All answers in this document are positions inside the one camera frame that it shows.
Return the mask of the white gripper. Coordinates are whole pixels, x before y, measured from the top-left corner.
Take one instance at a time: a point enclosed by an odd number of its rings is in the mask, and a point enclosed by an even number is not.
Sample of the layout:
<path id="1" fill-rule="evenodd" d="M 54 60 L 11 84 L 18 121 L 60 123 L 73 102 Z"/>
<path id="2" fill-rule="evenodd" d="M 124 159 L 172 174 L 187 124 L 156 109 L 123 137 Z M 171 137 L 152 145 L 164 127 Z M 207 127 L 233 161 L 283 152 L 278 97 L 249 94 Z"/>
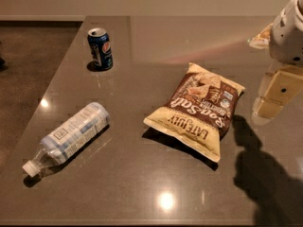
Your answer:
<path id="1" fill-rule="evenodd" d="M 269 42 L 275 61 L 263 76 L 252 109 L 252 120 L 264 125 L 274 119 L 303 90 L 303 0 L 290 0 L 273 22 Z"/>

